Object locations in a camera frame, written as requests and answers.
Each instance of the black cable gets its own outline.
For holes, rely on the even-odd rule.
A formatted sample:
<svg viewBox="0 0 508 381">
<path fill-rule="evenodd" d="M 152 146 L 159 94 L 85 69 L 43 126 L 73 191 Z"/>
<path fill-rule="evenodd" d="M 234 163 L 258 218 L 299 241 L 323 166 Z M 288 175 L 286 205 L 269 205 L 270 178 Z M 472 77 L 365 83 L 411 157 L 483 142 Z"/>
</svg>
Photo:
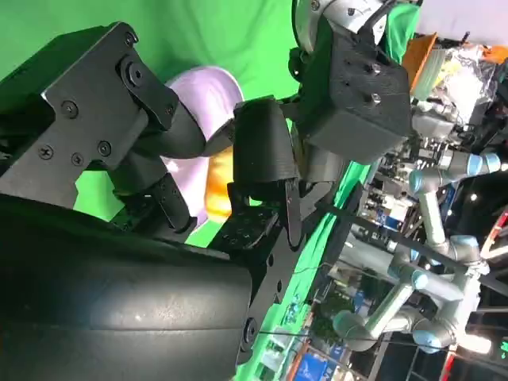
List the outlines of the black cable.
<svg viewBox="0 0 508 381">
<path fill-rule="evenodd" d="M 350 264 L 349 262 L 347 262 L 345 260 L 342 260 L 340 258 L 337 258 L 337 262 L 341 262 L 343 264 L 347 264 L 349 267 L 351 267 L 351 268 L 348 268 L 348 267 L 339 267 L 339 269 L 341 269 L 341 270 L 349 270 L 349 271 L 359 272 L 360 274 L 365 275 L 365 276 L 370 277 L 370 278 L 374 278 L 374 279 L 378 279 L 378 280 L 384 280 L 383 278 L 381 278 L 379 276 L 376 276 L 376 275 L 373 275 L 373 274 L 369 274 L 368 272 L 366 272 L 363 269 L 355 266 L 354 264 Z M 302 274 L 303 272 L 309 271 L 309 270 L 319 270 L 321 267 L 324 267 L 324 266 L 333 267 L 335 265 L 334 264 L 329 264 L 327 262 L 324 262 L 324 263 L 320 264 L 319 266 L 305 267 L 302 270 L 295 271 L 293 273 L 293 275 Z"/>
</svg>

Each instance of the green cloth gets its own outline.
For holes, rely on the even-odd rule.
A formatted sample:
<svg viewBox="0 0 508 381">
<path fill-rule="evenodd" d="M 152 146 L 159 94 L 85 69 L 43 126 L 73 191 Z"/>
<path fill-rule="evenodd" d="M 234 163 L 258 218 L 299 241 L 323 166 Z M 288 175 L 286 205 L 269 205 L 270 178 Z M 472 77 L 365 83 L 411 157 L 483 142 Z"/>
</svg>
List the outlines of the green cloth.
<svg viewBox="0 0 508 381">
<path fill-rule="evenodd" d="M 237 78 L 246 99 L 269 94 L 284 98 L 298 89 L 287 69 L 289 51 L 296 45 L 291 0 L 6 0 L 0 2 L 0 78 L 53 37 L 115 21 L 134 28 L 140 38 L 137 51 L 163 81 L 191 67 L 216 65 Z M 338 205 L 367 170 L 352 164 L 337 195 Z M 121 208 L 106 173 L 86 172 L 77 186 L 75 209 L 110 220 Z M 297 269 L 319 264 L 333 219 L 328 216 L 321 222 Z M 219 224 L 208 222 L 187 242 L 206 246 L 219 229 Z M 283 302 L 269 310 L 264 329 L 280 324 L 295 294 L 305 297 L 314 274 L 309 270 L 293 277 Z M 288 328 L 297 332 L 305 315 L 302 309 Z M 237 379 L 253 379 L 266 343 L 266 336 L 259 335 L 253 357 L 239 368 Z"/>
<path fill-rule="evenodd" d="M 406 54 L 407 43 L 413 38 L 419 17 L 420 7 L 414 4 L 399 4 L 388 14 L 386 51 L 399 64 Z"/>
</svg>

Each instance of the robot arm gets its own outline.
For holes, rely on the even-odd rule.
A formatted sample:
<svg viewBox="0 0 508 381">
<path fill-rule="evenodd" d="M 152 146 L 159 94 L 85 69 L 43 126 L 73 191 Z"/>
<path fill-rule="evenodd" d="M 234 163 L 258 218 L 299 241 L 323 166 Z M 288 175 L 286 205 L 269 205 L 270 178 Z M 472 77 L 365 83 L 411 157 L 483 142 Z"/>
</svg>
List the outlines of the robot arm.
<svg viewBox="0 0 508 381">
<path fill-rule="evenodd" d="M 466 270 L 457 270 L 449 282 L 413 264 L 418 253 L 398 246 L 392 259 L 385 260 L 390 261 L 385 265 L 387 274 L 398 282 L 375 312 L 366 321 L 347 311 L 337 315 L 334 328 L 348 346 L 358 351 L 367 350 L 381 333 L 402 331 L 411 333 L 422 351 L 434 353 L 439 348 L 455 344 L 465 333 L 469 316 L 479 303 L 479 277 L 487 274 L 489 267 L 480 256 L 474 237 L 445 237 L 436 191 L 448 183 L 499 169 L 499 158 L 493 154 L 476 156 L 446 152 L 439 167 L 412 172 L 410 188 L 420 200 L 426 244 L 464 265 Z M 427 294 L 437 303 L 439 310 L 432 321 L 403 306 L 415 290 Z"/>
</svg>

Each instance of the orange object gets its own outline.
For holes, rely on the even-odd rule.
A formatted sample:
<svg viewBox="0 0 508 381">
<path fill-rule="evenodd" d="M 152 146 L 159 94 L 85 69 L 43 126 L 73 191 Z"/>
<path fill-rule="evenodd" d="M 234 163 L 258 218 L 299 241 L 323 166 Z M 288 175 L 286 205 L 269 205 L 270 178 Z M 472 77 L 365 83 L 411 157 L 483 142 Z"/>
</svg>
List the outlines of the orange object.
<svg viewBox="0 0 508 381">
<path fill-rule="evenodd" d="M 223 223 L 231 214 L 228 183 L 233 182 L 233 147 L 210 157 L 206 178 L 205 208 L 211 221 Z"/>
<path fill-rule="evenodd" d="M 413 92 L 421 71 L 429 58 L 430 51 L 437 39 L 437 33 L 432 36 L 414 38 L 407 44 L 406 54 L 402 58 L 402 66 L 406 69 L 410 82 L 410 92 Z"/>
<path fill-rule="evenodd" d="M 508 58 L 508 48 L 501 45 L 496 45 L 491 48 L 483 50 L 483 58 L 494 64 L 502 64 Z"/>
</svg>

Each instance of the plastic bag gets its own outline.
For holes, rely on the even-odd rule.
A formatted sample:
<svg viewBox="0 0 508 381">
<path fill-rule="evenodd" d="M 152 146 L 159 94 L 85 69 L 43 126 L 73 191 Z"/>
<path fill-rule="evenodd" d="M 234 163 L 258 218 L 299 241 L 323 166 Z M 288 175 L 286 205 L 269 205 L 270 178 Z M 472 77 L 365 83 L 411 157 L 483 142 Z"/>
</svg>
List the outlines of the plastic bag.
<svg viewBox="0 0 508 381">
<path fill-rule="evenodd" d="M 491 102 L 495 96 L 495 64 L 482 60 L 482 55 L 479 45 L 448 49 L 437 76 L 431 96 L 456 107 L 458 125 L 466 125 L 475 106 Z"/>
</svg>

